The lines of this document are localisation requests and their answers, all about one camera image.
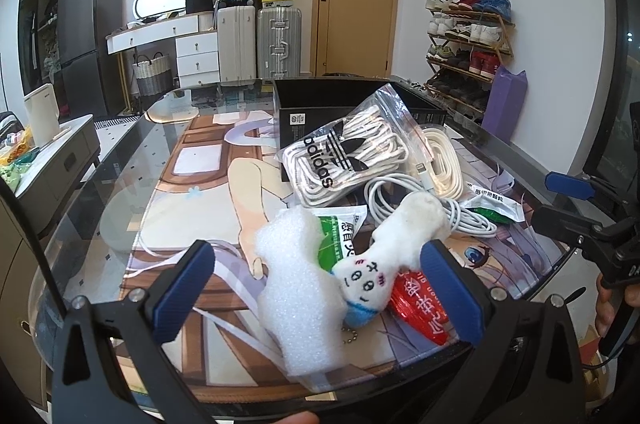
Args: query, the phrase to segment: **clear plastic zip bag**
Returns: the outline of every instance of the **clear plastic zip bag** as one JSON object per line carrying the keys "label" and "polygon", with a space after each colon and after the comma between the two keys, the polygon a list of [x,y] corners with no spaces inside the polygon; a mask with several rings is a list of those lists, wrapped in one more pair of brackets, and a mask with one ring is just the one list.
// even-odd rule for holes
{"label": "clear plastic zip bag", "polygon": [[390,84],[342,119],[278,153],[300,203],[333,204],[371,178],[401,171],[417,178],[433,159],[420,127]]}

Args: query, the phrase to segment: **purple bag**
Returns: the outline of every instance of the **purple bag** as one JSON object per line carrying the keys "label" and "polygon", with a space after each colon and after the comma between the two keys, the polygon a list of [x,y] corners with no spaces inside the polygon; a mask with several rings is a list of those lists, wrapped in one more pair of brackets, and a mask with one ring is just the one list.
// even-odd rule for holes
{"label": "purple bag", "polygon": [[512,74],[503,65],[495,73],[489,103],[484,112],[482,128],[509,143],[516,128],[524,96],[527,94],[527,73]]}

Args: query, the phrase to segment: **plush toy face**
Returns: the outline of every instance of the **plush toy face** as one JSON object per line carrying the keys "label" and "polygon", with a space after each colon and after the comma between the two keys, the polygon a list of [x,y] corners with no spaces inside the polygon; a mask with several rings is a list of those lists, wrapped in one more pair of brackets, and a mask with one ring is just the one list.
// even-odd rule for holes
{"label": "plush toy face", "polygon": [[352,328],[362,327],[386,307],[398,273],[365,255],[343,258],[332,269],[349,307],[344,321]]}

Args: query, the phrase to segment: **white suitcase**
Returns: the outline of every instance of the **white suitcase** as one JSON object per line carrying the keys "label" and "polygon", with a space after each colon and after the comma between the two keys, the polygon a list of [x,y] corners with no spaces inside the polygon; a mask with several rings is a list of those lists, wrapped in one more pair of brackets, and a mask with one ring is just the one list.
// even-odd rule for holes
{"label": "white suitcase", "polygon": [[257,77],[253,6],[237,6],[218,11],[218,54],[221,83]]}

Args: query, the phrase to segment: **person's thumb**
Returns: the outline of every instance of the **person's thumb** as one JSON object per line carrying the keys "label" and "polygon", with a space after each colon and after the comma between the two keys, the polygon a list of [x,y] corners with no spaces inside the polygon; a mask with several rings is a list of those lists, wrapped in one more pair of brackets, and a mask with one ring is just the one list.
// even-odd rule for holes
{"label": "person's thumb", "polygon": [[320,419],[311,412],[296,413],[286,419],[278,420],[274,424],[318,424]]}
{"label": "person's thumb", "polygon": [[640,285],[629,285],[625,289],[625,301],[631,307],[640,307]]}

